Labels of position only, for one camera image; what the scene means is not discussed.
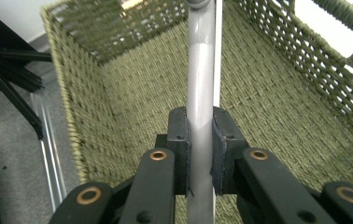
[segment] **black stand leg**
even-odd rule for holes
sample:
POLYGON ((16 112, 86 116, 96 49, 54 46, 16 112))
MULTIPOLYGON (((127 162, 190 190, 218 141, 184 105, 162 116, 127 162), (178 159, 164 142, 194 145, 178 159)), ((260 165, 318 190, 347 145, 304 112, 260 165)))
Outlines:
POLYGON ((22 99, 14 88, 0 74, 0 91, 14 104, 22 115, 28 120, 39 139, 43 138, 42 122, 31 107, 22 99))
POLYGON ((49 53, 41 53, 31 50, 2 50, 0 56, 4 59, 16 59, 19 61, 52 62, 49 53))

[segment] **metal rod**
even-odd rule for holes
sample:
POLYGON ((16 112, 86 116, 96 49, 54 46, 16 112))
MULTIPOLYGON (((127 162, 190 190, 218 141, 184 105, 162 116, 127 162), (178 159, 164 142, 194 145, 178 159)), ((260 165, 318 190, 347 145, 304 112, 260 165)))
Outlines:
POLYGON ((66 197, 66 188, 62 166, 58 157, 57 145, 55 143, 49 111, 44 103, 44 91, 39 90, 31 94, 31 99, 35 106, 35 112, 44 124, 44 138, 40 141, 45 163, 46 176, 49 185, 49 194, 53 212, 66 197))
POLYGON ((214 94, 215 0, 189 9, 187 116, 191 126, 188 223, 214 223, 212 117, 214 94))
POLYGON ((214 106, 220 106, 220 68, 222 57, 222 8, 223 0, 217 0, 215 17, 214 106))

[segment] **green woven basket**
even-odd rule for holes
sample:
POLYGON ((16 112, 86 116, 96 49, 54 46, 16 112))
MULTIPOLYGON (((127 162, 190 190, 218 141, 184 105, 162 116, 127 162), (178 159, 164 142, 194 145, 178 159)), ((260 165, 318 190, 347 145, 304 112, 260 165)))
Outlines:
MULTIPOLYGON (((302 23, 293 0, 278 2, 225 2, 221 106, 305 185, 353 183, 353 54, 342 57, 302 23)), ((353 30, 349 3, 315 2, 353 30)), ((179 0, 67 0, 43 10, 81 182, 116 186, 133 175, 166 133, 168 112, 186 104, 187 12, 179 0)), ((218 223, 241 222, 234 200, 218 197, 218 223)), ((176 203, 183 223, 184 199, 176 203)))

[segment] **hole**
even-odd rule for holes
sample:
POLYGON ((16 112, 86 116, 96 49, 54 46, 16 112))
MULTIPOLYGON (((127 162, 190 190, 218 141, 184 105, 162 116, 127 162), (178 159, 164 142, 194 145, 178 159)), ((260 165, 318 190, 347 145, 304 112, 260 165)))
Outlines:
POLYGON ((266 152, 261 151, 261 150, 253 150, 249 154, 252 158, 259 160, 259 161, 264 161, 269 158, 269 155, 267 155, 266 152))
POLYGON ((307 212, 307 211, 299 211, 298 212, 298 217, 307 223, 314 223, 316 222, 316 217, 311 213, 311 212, 307 212))
POLYGON ((140 212, 136 216, 136 221, 139 223, 150 223, 152 219, 153 219, 153 215, 149 211, 140 212))
POLYGON ((278 6, 278 7, 281 7, 281 4, 279 4, 279 2, 277 0, 273 0, 273 3, 278 6))
POLYGON ((150 153, 150 157, 154 161, 162 161, 165 158, 167 158, 167 153, 165 153, 163 151, 154 151, 154 152, 150 153))
POLYGON ((351 67, 350 65, 346 64, 345 69, 348 70, 348 72, 350 72, 351 74, 353 74, 353 67, 351 67))
POLYGON ((348 201, 349 203, 353 203, 353 189, 349 187, 338 187, 336 188, 336 193, 342 199, 348 201))
POLYGON ((88 192, 85 192, 81 197, 84 199, 84 200, 89 200, 93 197, 95 197, 96 195, 96 192, 94 191, 88 191, 88 192))
POLYGON ((77 202, 82 205, 95 203, 101 197, 102 191, 97 187, 85 188, 78 194, 77 202))
POLYGON ((296 16, 344 57, 353 53, 353 32, 311 0, 295 1, 296 16))

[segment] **metal pole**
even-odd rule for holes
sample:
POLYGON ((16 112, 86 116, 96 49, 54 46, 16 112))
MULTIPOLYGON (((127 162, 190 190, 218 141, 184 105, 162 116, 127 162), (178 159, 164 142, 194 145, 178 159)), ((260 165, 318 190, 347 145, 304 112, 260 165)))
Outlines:
POLYGON ((212 117, 214 94, 215 0, 189 10, 187 116, 191 126, 188 223, 214 223, 212 117))
POLYGON ((214 106, 220 107, 220 67, 222 57, 222 9, 223 0, 217 0, 215 22, 215 61, 214 61, 214 106))

